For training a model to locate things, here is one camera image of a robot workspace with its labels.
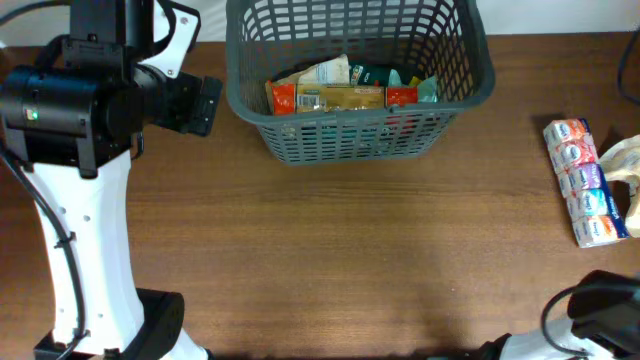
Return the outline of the green coffee mix bag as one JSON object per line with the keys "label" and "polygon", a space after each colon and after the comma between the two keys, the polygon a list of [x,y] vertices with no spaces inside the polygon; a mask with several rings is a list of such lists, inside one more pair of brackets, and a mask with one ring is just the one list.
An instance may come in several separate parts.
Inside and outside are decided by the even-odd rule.
{"label": "green coffee mix bag", "polygon": [[349,76],[353,86],[414,86],[424,79],[423,75],[409,68],[367,63],[350,63]]}

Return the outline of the multicolour tissue pack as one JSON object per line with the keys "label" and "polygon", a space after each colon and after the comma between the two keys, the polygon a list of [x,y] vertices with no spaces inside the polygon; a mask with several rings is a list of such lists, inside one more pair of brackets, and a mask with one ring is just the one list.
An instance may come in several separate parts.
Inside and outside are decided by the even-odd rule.
{"label": "multicolour tissue pack", "polygon": [[586,120],[553,120],[543,131],[549,158],[581,248],[626,240],[630,233],[605,179]]}

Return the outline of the teal snack packet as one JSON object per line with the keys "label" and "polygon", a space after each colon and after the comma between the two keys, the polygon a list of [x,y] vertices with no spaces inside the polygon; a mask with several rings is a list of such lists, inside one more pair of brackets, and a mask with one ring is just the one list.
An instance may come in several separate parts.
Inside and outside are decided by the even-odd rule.
{"label": "teal snack packet", "polygon": [[405,106],[438,101],[437,77],[422,79],[391,70],[386,88],[386,106]]}

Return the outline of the orange biscuit package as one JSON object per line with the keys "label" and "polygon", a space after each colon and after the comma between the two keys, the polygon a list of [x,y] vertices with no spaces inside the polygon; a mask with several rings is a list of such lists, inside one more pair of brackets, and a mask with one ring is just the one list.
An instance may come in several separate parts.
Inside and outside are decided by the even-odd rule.
{"label": "orange biscuit package", "polygon": [[383,109],[421,101],[417,87],[270,84],[270,91],[274,115]]}

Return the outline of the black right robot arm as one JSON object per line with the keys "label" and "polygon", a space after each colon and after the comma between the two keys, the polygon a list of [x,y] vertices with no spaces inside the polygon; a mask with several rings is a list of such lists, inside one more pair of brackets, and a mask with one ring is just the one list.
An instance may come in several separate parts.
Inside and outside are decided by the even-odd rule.
{"label": "black right robot arm", "polygon": [[471,359],[622,360],[639,357],[639,279],[594,270],[544,306],[540,328],[483,344]]}

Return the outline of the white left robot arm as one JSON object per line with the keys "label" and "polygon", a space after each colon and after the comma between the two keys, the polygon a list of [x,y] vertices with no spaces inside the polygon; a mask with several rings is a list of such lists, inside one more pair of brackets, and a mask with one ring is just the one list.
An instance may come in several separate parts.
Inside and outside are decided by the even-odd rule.
{"label": "white left robot arm", "polygon": [[1,157],[33,199],[55,323],[38,359],[207,359],[177,292],[135,285],[126,192],[147,125],[209,135],[222,84],[181,69],[201,27],[174,1],[72,1],[70,30],[1,86]]}

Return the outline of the grey plastic basket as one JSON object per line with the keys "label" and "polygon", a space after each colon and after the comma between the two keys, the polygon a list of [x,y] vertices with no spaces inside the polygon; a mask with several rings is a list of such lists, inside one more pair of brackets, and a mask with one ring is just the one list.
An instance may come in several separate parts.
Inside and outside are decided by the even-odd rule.
{"label": "grey plastic basket", "polygon": [[[474,0],[240,0],[226,5],[227,99],[288,165],[425,153],[495,74]],[[276,116],[266,83],[339,55],[437,82],[434,103]]]}

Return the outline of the beige paper bag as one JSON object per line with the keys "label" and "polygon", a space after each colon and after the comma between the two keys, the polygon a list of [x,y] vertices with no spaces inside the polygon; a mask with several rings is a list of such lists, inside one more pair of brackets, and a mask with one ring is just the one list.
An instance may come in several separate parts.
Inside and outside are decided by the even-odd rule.
{"label": "beige paper bag", "polygon": [[287,70],[265,83],[269,107],[274,115],[295,112],[295,87],[304,85],[348,85],[350,82],[349,60],[346,54],[336,58],[303,65],[301,70]]}

